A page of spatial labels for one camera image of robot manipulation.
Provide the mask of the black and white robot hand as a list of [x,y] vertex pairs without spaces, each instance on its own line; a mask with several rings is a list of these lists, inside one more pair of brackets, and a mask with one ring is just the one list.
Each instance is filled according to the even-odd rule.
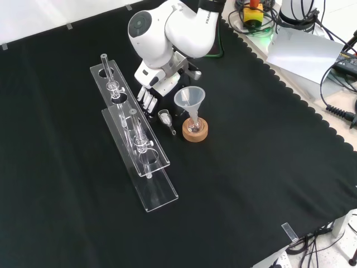
[[155,119],[163,109],[173,117],[184,114],[184,110],[174,102],[175,94],[190,85],[190,77],[182,69],[168,78],[162,69],[150,69],[141,63],[134,77],[142,86],[137,94],[137,102],[148,119]]

